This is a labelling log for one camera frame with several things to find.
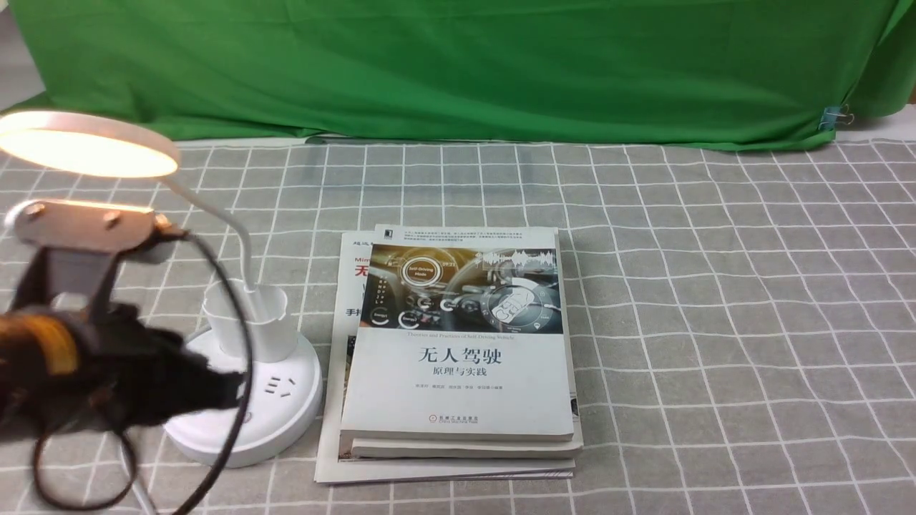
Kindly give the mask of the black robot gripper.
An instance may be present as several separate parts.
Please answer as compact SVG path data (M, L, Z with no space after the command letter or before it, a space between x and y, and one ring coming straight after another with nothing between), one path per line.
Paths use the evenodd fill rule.
M126 431L240 405L242 372L217 371L179 333L145 325L137 306L114 304L91 329L74 390L99 427Z

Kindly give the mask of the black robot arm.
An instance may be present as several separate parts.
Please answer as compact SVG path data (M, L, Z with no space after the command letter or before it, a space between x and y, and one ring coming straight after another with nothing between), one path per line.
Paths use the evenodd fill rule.
M3 443L237 408L245 383L124 303L100 320L48 306L4 313L1 361Z

